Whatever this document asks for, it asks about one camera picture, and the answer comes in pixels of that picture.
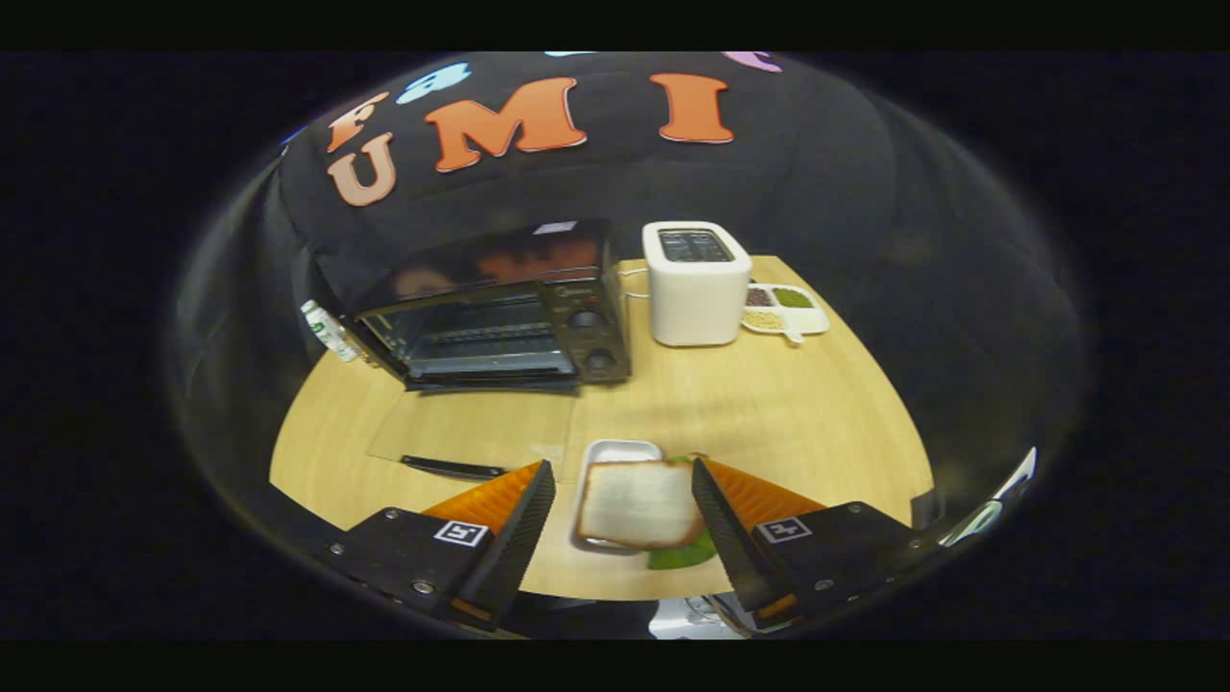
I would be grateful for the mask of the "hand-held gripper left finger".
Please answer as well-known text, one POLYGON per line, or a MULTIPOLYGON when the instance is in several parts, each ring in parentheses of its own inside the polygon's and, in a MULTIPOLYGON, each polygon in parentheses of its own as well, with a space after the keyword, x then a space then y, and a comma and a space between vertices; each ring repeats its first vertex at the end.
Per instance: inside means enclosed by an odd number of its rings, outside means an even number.
POLYGON ((326 540, 322 565, 394 606, 493 633, 510 610, 556 498, 539 460, 426 509, 386 506, 326 540))

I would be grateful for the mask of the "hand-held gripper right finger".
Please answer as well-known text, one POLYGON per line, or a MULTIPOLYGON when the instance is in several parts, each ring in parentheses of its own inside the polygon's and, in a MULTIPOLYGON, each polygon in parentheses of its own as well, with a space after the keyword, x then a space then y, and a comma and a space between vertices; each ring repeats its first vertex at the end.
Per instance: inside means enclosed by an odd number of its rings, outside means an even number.
POLYGON ((691 494, 726 578, 760 631, 843 618, 943 549, 940 531, 910 529, 870 504, 822 506, 713 458, 691 465, 691 494))

